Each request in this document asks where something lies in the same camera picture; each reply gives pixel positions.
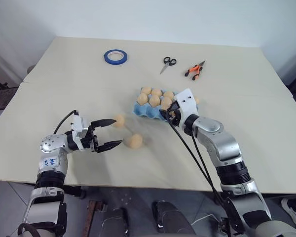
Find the egg carton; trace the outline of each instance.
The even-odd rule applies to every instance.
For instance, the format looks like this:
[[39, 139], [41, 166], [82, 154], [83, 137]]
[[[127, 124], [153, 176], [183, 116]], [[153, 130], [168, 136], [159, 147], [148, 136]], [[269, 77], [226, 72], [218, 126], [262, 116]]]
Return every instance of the egg carton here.
[[166, 119], [161, 115], [159, 111], [161, 108], [161, 105], [157, 105], [156, 107], [153, 107], [149, 104], [149, 99], [151, 98], [151, 96], [152, 96], [151, 94], [148, 95], [148, 102], [143, 105], [138, 104], [136, 101], [134, 105], [133, 113], [138, 116], [148, 117], [150, 119], [160, 119], [161, 121], [166, 121]]

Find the egg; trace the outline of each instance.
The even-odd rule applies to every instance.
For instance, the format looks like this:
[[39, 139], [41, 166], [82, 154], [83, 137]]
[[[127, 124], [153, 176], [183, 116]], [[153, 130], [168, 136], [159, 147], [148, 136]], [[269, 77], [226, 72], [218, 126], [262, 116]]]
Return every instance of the egg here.
[[193, 95], [193, 97], [194, 97], [194, 100], [196, 101], [196, 104], [198, 105], [199, 104], [199, 98], [197, 96], [195, 96], [195, 95]]
[[149, 95], [151, 93], [151, 87], [144, 86], [140, 93], [145, 93], [146, 95]]
[[152, 95], [151, 98], [149, 99], [149, 104], [152, 107], [156, 107], [160, 104], [160, 98], [157, 95]]
[[155, 89], [152, 89], [151, 94], [152, 95], [161, 96], [162, 95], [162, 92], [161, 92], [160, 89], [155, 88]]
[[172, 103], [172, 100], [169, 97], [163, 97], [161, 101], [161, 109], [162, 110], [167, 110]]
[[126, 145], [131, 149], [138, 149], [143, 145], [143, 137], [140, 134], [134, 134], [127, 139]]
[[168, 98], [170, 98], [170, 99], [173, 99], [174, 94], [173, 94], [172, 91], [166, 91], [166, 92], [163, 93], [163, 96], [164, 96], [164, 97], [168, 97]]
[[124, 115], [116, 115], [114, 117], [114, 119], [116, 120], [115, 123], [113, 123], [114, 127], [123, 127], [125, 124], [125, 117]]
[[148, 96], [145, 93], [140, 93], [140, 95], [137, 97], [137, 102], [140, 105], [143, 105], [148, 102]]

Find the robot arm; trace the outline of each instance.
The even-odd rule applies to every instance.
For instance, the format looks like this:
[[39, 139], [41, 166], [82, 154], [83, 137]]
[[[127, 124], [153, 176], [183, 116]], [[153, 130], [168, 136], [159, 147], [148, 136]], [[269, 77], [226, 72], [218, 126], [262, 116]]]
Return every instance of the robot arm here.
[[89, 125], [78, 111], [74, 111], [71, 131], [42, 139], [37, 181], [18, 230], [20, 237], [58, 237], [66, 232], [67, 211], [63, 185], [68, 168], [67, 154], [86, 149], [100, 153], [119, 145], [122, 142], [120, 140], [99, 146], [97, 136], [93, 134], [96, 127], [114, 122], [113, 119], [102, 119]]
[[270, 211], [244, 164], [238, 143], [224, 130], [223, 124], [198, 115], [190, 89], [175, 96], [167, 111], [160, 111], [168, 122], [197, 138], [206, 149], [221, 180], [225, 209], [236, 234], [280, 236], [296, 230], [271, 220]]

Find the tabletop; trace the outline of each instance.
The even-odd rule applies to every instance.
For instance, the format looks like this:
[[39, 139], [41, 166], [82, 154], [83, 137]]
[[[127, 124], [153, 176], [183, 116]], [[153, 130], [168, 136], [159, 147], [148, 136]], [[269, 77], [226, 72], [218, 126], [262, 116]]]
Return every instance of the tabletop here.
[[[110, 65], [110, 49], [128, 54]], [[177, 64], [161, 75], [163, 58]], [[206, 60], [197, 81], [184, 77]], [[124, 128], [97, 129], [99, 143], [139, 133], [144, 145], [123, 143], [100, 154], [69, 154], [65, 179], [72, 185], [210, 191], [188, 151], [167, 123], [132, 113], [142, 86], [200, 98], [199, 113], [221, 121], [240, 145], [249, 173], [264, 193], [296, 193], [296, 103], [259, 48], [57, 37], [0, 117], [0, 180], [35, 182], [40, 141], [71, 110], [88, 120], [126, 117]], [[70, 130], [70, 119], [59, 132]], [[181, 132], [187, 143], [192, 140]], [[200, 151], [214, 185], [219, 178]]]

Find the blue painter's tape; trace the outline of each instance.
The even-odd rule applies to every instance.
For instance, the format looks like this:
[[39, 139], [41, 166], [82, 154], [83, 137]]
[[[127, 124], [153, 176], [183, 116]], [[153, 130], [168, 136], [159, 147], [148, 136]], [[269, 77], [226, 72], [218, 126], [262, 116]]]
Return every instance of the blue painter's tape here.
[[[115, 54], [115, 53], [118, 53], [120, 55], [123, 56], [122, 59], [120, 60], [111, 60], [109, 58], [109, 56], [111, 54]], [[122, 63], [125, 63], [127, 61], [127, 53], [125, 53], [123, 50], [119, 50], [119, 49], [112, 49], [112, 50], [109, 50], [107, 51], [105, 54], [104, 54], [104, 60], [109, 63], [109, 64], [113, 64], [113, 65], [119, 65], [119, 64], [122, 64]]]

